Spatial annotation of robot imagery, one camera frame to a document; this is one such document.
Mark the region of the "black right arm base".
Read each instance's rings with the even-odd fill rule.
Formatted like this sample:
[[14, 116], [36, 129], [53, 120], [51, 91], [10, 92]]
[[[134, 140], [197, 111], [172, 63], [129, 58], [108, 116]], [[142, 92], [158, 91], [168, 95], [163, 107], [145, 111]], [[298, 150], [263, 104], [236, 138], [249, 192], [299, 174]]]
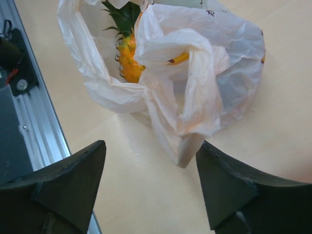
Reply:
[[28, 93], [39, 85], [24, 38], [18, 28], [5, 19], [0, 33], [0, 70], [4, 71], [4, 85], [14, 96]]

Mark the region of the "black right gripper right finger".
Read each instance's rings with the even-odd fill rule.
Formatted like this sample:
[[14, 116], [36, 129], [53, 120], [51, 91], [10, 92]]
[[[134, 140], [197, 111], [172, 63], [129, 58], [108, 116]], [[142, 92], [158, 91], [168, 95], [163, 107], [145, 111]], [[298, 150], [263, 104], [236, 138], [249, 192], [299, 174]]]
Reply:
[[216, 234], [311, 233], [311, 184], [260, 171], [208, 142], [195, 159], [209, 226]]

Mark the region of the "white plastic bag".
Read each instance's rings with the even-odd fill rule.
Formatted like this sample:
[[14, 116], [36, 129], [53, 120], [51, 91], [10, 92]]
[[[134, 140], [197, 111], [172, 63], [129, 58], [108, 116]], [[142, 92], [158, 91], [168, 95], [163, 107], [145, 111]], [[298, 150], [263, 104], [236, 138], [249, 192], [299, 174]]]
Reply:
[[263, 31], [216, 0], [109, 0], [137, 4], [138, 83], [120, 76], [117, 32], [100, 0], [61, 0], [58, 23], [89, 96], [150, 125], [170, 160], [186, 167], [205, 139], [238, 120], [265, 60]]

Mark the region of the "orange fake pineapple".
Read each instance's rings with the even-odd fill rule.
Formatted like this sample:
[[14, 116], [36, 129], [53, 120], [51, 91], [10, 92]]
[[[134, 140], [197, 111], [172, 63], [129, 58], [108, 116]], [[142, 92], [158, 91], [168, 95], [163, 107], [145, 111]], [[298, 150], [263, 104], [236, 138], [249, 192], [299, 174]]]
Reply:
[[115, 8], [109, 1], [101, 2], [109, 16], [114, 21], [114, 26], [105, 30], [117, 32], [115, 61], [119, 63], [120, 76], [129, 83], [138, 83], [142, 72], [145, 70], [134, 58], [136, 51], [135, 23], [141, 16], [140, 7], [128, 2], [120, 9]]

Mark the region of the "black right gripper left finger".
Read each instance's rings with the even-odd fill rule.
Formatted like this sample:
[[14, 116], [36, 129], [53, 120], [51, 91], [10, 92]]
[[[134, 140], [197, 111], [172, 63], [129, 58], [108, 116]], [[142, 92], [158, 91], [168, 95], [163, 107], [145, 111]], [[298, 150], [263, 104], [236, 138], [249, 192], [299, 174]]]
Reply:
[[0, 186], [2, 234], [85, 234], [104, 169], [106, 144], [75, 154]]

